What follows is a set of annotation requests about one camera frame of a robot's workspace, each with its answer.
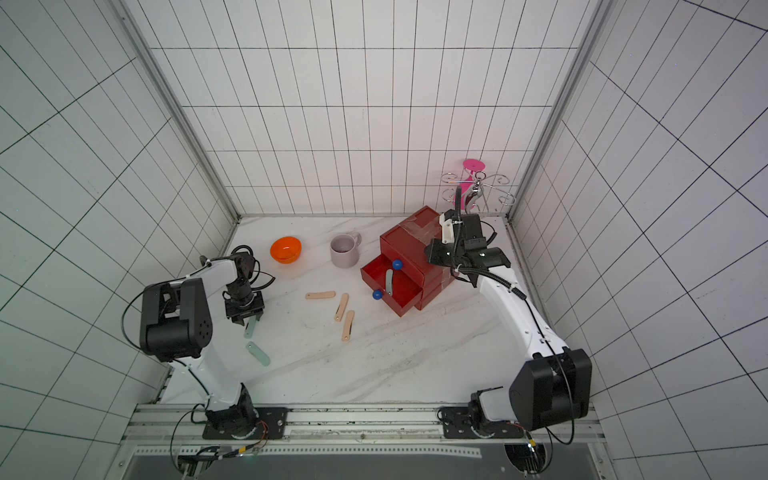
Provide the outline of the mint green knife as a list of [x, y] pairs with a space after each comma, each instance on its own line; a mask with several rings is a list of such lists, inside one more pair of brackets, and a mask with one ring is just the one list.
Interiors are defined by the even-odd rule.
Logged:
[[394, 294], [394, 270], [388, 269], [385, 274], [385, 290], [389, 296]]
[[253, 336], [256, 325], [259, 319], [256, 316], [249, 317], [246, 322], [244, 337], [250, 339]]
[[271, 364], [271, 359], [270, 359], [269, 355], [265, 351], [263, 351], [258, 345], [256, 345], [254, 342], [249, 341], [246, 344], [246, 350], [262, 366], [268, 367]]

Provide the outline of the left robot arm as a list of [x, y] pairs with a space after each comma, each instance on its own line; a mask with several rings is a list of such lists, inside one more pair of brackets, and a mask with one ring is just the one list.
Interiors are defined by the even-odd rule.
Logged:
[[141, 294], [140, 350], [193, 382], [207, 424], [220, 433], [242, 436], [258, 422], [247, 388], [224, 366], [213, 338], [216, 320], [247, 327], [260, 319], [264, 300], [254, 285], [259, 266], [251, 247], [239, 245]]

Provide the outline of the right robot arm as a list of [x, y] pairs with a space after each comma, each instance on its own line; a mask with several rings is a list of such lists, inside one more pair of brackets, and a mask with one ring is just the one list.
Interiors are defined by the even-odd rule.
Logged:
[[511, 384], [471, 396], [470, 425], [476, 434], [487, 437], [503, 424], [531, 432], [585, 417], [592, 379], [588, 354], [570, 348], [547, 324], [509, 258], [488, 245], [478, 215], [451, 209], [440, 215], [439, 225], [440, 236], [425, 248], [428, 263], [478, 289], [513, 342]]

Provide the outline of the red drawer cabinet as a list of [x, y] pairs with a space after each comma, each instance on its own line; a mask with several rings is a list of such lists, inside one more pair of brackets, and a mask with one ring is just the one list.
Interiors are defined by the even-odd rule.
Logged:
[[423, 310], [454, 280], [448, 268], [431, 265], [425, 248], [440, 235], [440, 214], [423, 206], [380, 236], [380, 252], [390, 260], [401, 260], [405, 273], [423, 289], [417, 310]]

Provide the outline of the orange bowl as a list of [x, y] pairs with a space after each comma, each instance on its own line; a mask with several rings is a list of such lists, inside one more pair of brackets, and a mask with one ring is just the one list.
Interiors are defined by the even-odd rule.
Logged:
[[302, 253], [301, 241], [293, 236], [276, 240], [270, 247], [271, 257], [280, 264], [291, 264], [297, 261]]

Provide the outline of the peach knife horizontal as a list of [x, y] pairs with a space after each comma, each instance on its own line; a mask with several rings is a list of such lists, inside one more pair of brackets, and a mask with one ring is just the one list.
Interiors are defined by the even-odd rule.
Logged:
[[336, 296], [336, 291], [309, 292], [305, 294], [306, 300], [331, 299]]

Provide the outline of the pink hourglass stand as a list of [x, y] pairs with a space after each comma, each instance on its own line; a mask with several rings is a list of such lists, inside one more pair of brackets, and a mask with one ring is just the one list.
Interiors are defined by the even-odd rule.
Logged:
[[459, 180], [461, 186], [462, 206], [465, 211], [474, 208], [477, 201], [483, 196], [483, 183], [485, 178], [484, 162], [478, 159], [466, 159], [462, 163], [463, 178]]

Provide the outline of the peach knife middle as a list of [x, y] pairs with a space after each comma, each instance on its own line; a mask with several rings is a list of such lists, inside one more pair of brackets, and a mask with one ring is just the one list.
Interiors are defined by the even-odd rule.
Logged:
[[348, 302], [349, 302], [349, 294], [348, 293], [343, 293], [341, 295], [341, 297], [340, 297], [338, 308], [337, 308], [336, 313], [334, 315], [334, 320], [336, 322], [341, 322], [342, 321], [343, 316], [344, 316], [345, 311], [346, 311], [347, 306], [348, 306]]

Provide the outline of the peach knife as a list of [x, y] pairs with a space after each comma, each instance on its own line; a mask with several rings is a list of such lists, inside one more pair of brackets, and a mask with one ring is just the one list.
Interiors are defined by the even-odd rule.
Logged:
[[348, 342], [351, 339], [351, 330], [352, 330], [354, 318], [355, 318], [355, 312], [353, 310], [349, 310], [346, 312], [346, 316], [344, 318], [343, 331], [342, 331], [343, 342]]
[[336, 322], [341, 322], [342, 321], [343, 316], [344, 316], [345, 311], [346, 311], [347, 306], [348, 306], [348, 302], [349, 302], [349, 294], [348, 293], [343, 293], [341, 295], [341, 297], [340, 297], [338, 308], [337, 308], [336, 313], [334, 315], [334, 320]]

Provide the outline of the peach knife right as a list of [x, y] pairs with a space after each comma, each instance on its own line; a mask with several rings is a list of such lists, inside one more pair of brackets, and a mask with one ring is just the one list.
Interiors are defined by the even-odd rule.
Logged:
[[343, 331], [342, 331], [343, 342], [348, 342], [351, 339], [351, 330], [352, 330], [354, 318], [355, 318], [355, 312], [353, 310], [349, 310], [346, 312], [346, 316], [344, 318]]

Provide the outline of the mauve mug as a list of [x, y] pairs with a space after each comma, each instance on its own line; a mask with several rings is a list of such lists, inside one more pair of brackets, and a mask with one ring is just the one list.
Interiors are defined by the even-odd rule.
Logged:
[[359, 232], [349, 232], [335, 236], [330, 242], [331, 262], [334, 266], [349, 269], [357, 265], [362, 236]]

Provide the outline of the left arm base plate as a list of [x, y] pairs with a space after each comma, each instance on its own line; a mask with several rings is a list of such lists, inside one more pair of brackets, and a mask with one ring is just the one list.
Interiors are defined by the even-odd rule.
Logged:
[[255, 407], [250, 414], [235, 408], [207, 411], [202, 433], [205, 440], [279, 440], [284, 436], [289, 410], [284, 407]]

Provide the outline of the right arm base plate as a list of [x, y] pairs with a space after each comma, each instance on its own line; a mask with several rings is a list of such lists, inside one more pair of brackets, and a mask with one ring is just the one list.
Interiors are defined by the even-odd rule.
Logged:
[[437, 410], [443, 436], [453, 440], [523, 439], [524, 431], [509, 421], [487, 420], [475, 407], [443, 406]]

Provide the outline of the aluminium rail frame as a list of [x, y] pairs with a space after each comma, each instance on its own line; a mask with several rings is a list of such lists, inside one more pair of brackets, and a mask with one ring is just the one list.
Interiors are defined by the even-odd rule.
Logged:
[[174, 478], [198, 479], [217, 461], [251, 456], [287, 455], [419, 455], [477, 459], [483, 445], [502, 445], [515, 456], [522, 474], [533, 477], [533, 467], [547, 460], [554, 447], [571, 439], [588, 448], [589, 459], [600, 479], [617, 474], [606, 448], [606, 438], [596, 413], [574, 423], [546, 430], [524, 431], [523, 439], [453, 440], [443, 436], [437, 410], [458, 404], [294, 404], [289, 410], [284, 436], [279, 440], [205, 440], [205, 425], [191, 417], [188, 405], [137, 407], [107, 478], [125, 479], [142, 457], [153, 457], [169, 468]]

